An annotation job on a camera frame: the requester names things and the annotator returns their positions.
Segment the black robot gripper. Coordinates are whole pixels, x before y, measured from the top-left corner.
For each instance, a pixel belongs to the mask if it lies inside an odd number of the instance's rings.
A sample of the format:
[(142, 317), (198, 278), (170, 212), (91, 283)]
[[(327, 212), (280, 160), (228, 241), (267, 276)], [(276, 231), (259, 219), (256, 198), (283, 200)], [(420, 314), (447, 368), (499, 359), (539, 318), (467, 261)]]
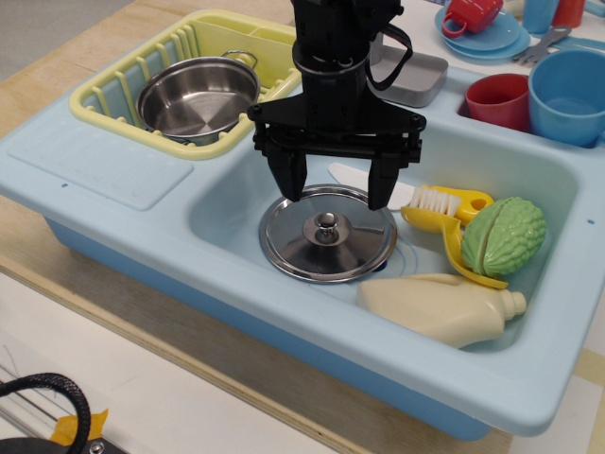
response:
[(372, 160), (368, 206), (385, 208), (400, 165), (418, 163), (423, 116), (396, 107), (375, 93), (385, 91), (411, 59), (403, 55), (384, 79), (373, 78), (368, 54), (345, 60), (296, 54), (302, 92), (248, 108), (255, 147), (262, 151), (281, 194), (299, 201), (307, 176), (306, 155)]

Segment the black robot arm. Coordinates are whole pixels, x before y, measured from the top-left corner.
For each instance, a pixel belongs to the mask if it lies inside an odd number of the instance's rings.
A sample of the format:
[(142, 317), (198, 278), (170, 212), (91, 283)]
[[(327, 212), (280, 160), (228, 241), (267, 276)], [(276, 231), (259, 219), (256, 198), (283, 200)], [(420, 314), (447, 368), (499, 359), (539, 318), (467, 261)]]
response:
[[(299, 201), (309, 155), (368, 159), (368, 206), (387, 206), (402, 168), (420, 160), (425, 118), (377, 96), (411, 59), (413, 47), (392, 24), (398, 1), (295, 1), (292, 59), (302, 93), (256, 104), (248, 117), (282, 195)], [(371, 46), (384, 34), (402, 44), (404, 56), (384, 79), (371, 70)]]

